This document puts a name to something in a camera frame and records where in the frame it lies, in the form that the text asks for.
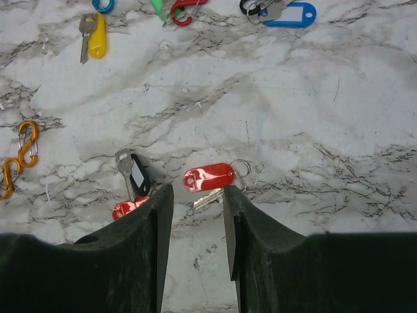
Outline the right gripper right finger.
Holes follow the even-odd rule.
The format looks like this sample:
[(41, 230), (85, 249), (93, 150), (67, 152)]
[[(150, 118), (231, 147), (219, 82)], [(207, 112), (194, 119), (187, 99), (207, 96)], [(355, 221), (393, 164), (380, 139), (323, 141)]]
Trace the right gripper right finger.
[(416, 234), (303, 236), (223, 190), (230, 277), (240, 312), (415, 312)]

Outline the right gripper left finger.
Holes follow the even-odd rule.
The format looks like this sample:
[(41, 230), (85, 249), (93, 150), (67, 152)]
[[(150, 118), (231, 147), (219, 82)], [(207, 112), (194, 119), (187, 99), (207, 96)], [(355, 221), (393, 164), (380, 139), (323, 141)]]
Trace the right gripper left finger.
[(2, 312), (160, 312), (173, 219), (164, 185), (72, 244), (1, 235)]

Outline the red key tag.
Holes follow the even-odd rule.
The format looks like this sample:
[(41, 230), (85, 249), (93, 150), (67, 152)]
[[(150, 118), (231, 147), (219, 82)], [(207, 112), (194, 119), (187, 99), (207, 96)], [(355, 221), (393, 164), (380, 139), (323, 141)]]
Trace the red key tag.
[(127, 215), (128, 213), (132, 212), (134, 209), (137, 209), (142, 204), (144, 204), (149, 198), (150, 196), (137, 197), (134, 201), (129, 200), (118, 203), (114, 206), (111, 213), (113, 220), (116, 221), (121, 217)]
[(235, 171), (227, 163), (210, 164), (189, 169), (182, 178), (183, 186), (190, 192), (203, 192), (231, 185)]

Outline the blue key tag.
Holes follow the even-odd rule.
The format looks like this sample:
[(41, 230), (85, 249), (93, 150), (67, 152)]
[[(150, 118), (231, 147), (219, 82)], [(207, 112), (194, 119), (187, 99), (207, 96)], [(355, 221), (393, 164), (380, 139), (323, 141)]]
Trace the blue key tag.
[(276, 20), (261, 22), (267, 27), (303, 28), (310, 26), (316, 19), (317, 11), (311, 3), (293, 1)]

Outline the black S carabiner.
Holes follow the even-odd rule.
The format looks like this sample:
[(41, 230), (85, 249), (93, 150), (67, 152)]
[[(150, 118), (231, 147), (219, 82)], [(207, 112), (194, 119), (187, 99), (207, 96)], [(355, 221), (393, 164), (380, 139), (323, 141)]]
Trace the black S carabiner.
[(254, 16), (261, 10), (260, 1), (258, 0), (240, 0), (239, 9), (243, 15)]

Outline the blue S carabiner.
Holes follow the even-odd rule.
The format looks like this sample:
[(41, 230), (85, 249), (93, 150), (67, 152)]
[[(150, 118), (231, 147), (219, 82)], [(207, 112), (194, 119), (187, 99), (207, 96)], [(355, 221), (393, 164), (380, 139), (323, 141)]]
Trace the blue S carabiner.
[(115, 6), (115, 0), (101, 1), (101, 0), (92, 0), (91, 4), (95, 11), (101, 14), (109, 14), (112, 12)]

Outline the green key tag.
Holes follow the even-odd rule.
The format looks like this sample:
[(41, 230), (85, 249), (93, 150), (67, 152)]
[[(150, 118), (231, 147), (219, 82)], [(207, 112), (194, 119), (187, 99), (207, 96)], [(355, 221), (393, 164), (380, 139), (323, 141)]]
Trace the green key tag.
[(150, 0), (150, 3), (153, 6), (157, 15), (159, 16), (159, 18), (161, 19), (160, 9), (162, 7), (162, 0)]

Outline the red S carabiner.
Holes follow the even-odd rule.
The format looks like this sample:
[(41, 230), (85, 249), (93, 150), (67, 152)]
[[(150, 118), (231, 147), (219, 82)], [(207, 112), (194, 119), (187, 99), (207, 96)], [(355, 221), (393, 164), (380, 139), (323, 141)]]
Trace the red S carabiner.
[(169, 11), (170, 18), (177, 26), (187, 26), (192, 22), (201, 5), (207, 2), (208, 0), (177, 0)]

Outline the yellow key tag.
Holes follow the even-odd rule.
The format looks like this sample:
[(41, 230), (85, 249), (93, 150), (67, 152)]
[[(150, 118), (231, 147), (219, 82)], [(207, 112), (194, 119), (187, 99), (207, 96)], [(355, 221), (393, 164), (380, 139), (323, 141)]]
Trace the yellow key tag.
[(88, 41), (88, 53), (94, 59), (101, 59), (107, 51), (106, 23), (104, 15), (100, 12), (95, 14), (96, 29), (91, 33)]

